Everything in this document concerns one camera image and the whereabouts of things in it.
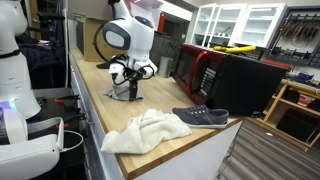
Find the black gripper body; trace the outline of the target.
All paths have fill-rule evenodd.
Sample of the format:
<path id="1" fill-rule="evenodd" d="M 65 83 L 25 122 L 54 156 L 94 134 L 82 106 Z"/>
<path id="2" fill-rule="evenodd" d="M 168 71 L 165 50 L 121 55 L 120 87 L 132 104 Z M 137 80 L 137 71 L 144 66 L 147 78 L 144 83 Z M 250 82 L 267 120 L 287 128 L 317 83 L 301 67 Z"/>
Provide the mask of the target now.
<path id="1" fill-rule="evenodd" d="M 128 81 L 130 87 L 137 88 L 138 81 L 142 78 L 142 71 L 140 69 L 133 70 L 130 68 L 126 68 L 123 76 L 124 76 L 124 81 Z"/>

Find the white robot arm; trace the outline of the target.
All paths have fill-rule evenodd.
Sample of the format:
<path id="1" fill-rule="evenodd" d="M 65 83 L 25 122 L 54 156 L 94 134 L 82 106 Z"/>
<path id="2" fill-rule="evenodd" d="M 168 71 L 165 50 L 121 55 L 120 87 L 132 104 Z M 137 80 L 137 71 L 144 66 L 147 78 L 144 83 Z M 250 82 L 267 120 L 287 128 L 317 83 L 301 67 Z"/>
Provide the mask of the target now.
<path id="1" fill-rule="evenodd" d="M 114 55 L 109 66 L 113 84 L 107 95 L 117 100 L 142 99 L 139 80 L 150 79 L 158 70 L 149 55 L 153 45 L 152 23 L 141 16 L 133 16 L 124 0 L 108 0 L 113 19 L 103 26 L 103 36 L 109 46 L 125 50 Z"/>

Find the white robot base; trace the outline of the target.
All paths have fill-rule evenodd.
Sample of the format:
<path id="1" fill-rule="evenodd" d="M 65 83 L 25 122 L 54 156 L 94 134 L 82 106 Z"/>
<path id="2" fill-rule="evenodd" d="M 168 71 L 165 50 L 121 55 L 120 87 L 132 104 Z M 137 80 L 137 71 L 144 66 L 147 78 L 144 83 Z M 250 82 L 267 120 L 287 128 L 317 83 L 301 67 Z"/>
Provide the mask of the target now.
<path id="1" fill-rule="evenodd" d="M 26 28 L 20 0 L 0 0 L 1 133 L 8 139 L 0 146 L 1 180 L 30 180 L 50 171 L 64 144 L 62 118 L 26 122 L 40 112 L 26 57 L 15 40 Z"/>

